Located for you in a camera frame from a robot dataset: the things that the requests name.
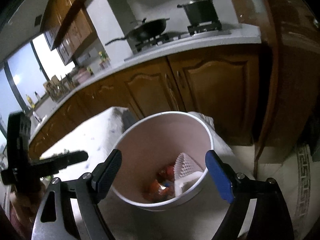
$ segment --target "greek key pattern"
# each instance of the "greek key pattern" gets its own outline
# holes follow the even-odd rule
[[[298,197],[295,215],[293,218],[294,239],[299,240],[308,214],[310,200],[310,162],[308,145],[296,146],[298,163]]]

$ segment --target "air vent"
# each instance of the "air vent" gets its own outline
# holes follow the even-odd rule
[[[41,23],[42,14],[38,15],[35,20],[35,27],[39,26]]]

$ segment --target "yellow bottle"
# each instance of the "yellow bottle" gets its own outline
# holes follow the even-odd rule
[[[32,101],[32,99],[31,99],[31,97],[30,96],[28,96],[27,94],[26,94],[26,96],[27,96],[27,100],[28,100],[28,102],[29,102],[29,104],[30,104],[30,106],[32,107],[32,108],[35,108],[35,104],[33,103],[33,101]]]

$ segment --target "black pot on stove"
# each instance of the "black pot on stove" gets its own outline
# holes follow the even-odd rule
[[[191,26],[205,22],[220,23],[212,0],[192,0],[177,7],[185,10]]]

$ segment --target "blue gripper pad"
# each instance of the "blue gripper pad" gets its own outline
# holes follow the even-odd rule
[[[232,193],[232,183],[222,168],[223,162],[214,150],[210,150],[206,153],[205,165],[208,168],[211,178],[216,184],[220,197],[228,201],[228,203],[232,203],[235,198]]]

